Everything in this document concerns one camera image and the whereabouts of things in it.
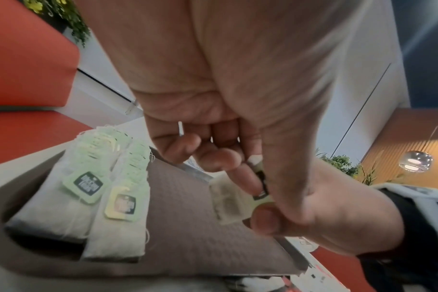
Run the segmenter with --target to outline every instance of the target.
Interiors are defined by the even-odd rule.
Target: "hanging light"
[[[431,168],[433,158],[423,151],[408,151],[399,161],[399,166],[411,172],[425,172]]]

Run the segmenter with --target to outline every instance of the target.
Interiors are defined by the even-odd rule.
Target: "wood panel wall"
[[[438,188],[438,128],[429,140],[436,126],[438,109],[397,109],[362,161],[366,171],[376,161],[374,183],[392,179],[393,182]],[[434,157],[429,171],[411,173],[399,167],[399,159],[405,152],[422,149]]]

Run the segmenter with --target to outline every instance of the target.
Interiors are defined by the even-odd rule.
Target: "brown tray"
[[[241,223],[220,226],[202,173],[189,174],[185,165],[180,169],[155,154],[148,166],[150,241],[138,263],[79,261],[82,244],[6,232],[4,223],[35,194],[60,153],[0,187],[0,266],[48,278],[270,276],[307,269],[307,260],[286,240],[259,237]]]

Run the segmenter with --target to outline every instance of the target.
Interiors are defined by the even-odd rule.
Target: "black sleeve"
[[[438,235],[413,200],[388,190],[381,190],[402,215],[405,236],[391,251],[362,254],[362,268],[367,281],[377,291],[401,291],[402,284],[421,284],[431,291],[438,285]]]

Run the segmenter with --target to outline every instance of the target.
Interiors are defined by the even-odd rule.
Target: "stack of tea bags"
[[[81,133],[36,194],[6,224],[14,232],[82,243],[111,170],[132,138],[113,127]]]
[[[112,171],[114,179],[99,204],[83,260],[137,261],[144,255],[150,201],[148,145],[134,141]]]

